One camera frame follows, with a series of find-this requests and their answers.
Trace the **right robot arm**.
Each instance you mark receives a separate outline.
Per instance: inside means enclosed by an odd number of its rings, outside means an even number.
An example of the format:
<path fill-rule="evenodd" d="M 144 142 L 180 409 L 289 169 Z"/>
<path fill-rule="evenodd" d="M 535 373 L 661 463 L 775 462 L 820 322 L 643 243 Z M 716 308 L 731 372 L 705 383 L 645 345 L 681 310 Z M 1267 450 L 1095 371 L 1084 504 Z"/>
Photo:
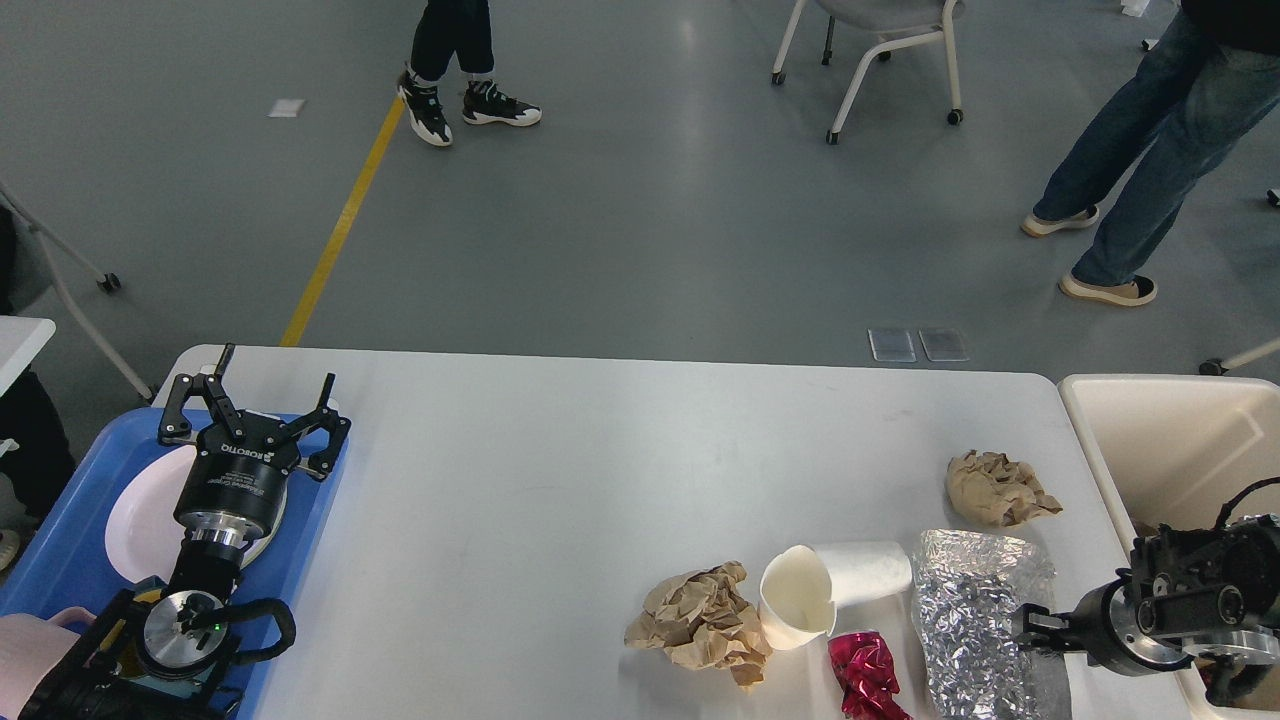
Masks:
<path fill-rule="evenodd" d="M 1229 500 L 1208 529 L 1162 525 L 1134 541 L 1129 568 L 1070 612 L 1023 605 L 1019 647 L 1083 652 L 1124 676 L 1172 673 L 1207 659 L 1206 698 L 1251 694 L 1277 664 L 1279 529 L 1272 514 L 1233 520 Z"/>

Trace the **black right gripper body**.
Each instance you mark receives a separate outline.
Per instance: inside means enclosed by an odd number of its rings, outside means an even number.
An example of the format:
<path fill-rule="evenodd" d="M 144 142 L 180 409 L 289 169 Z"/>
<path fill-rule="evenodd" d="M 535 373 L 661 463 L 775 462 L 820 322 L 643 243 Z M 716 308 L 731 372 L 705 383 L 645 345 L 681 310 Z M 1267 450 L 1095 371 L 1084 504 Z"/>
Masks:
<path fill-rule="evenodd" d="M 1140 632 L 1123 579 L 1085 594 L 1066 615 L 1066 652 L 1083 653 L 1092 666 L 1124 676 L 1174 673 L 1192 665 L 1192 656 Z"/>

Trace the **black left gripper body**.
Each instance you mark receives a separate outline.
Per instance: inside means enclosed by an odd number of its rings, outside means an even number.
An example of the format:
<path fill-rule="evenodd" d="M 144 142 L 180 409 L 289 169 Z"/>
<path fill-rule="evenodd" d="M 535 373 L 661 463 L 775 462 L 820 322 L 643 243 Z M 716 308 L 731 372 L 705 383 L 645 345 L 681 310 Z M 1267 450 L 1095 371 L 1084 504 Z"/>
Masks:
<path fill-rule="evenodd" d="M 301 460 L 297 442 L 270 448 L 189 445 L 196 457 L 173 511 L 184 539 L 247 551 L 268 538 L 280 523 L 287 479 Z"/>

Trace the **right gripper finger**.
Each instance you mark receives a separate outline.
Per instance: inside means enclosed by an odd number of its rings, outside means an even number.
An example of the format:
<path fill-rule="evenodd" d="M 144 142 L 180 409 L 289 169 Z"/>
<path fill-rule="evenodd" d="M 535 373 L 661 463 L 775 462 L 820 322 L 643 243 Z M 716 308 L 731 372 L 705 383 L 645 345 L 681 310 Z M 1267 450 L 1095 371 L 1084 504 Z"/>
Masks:
<path fill-rule="evenodd" d="M 1036 603 L 1023 603 L 1012 614 L 1012 639 L 1023 650 L 1083 652 L 1070 612 L 1051 612 Z"/>

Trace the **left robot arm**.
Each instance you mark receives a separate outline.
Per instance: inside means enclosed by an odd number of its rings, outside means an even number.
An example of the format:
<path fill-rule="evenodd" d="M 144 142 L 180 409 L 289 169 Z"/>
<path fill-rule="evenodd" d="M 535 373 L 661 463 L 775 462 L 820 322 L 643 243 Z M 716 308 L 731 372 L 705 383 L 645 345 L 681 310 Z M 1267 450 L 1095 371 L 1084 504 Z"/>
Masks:
<path fill-rule="evenodd" d="M 3 587 L 5 719 L 248 719 L 351 423 L 237 407 L 218 365 L 95 442 Z"/>

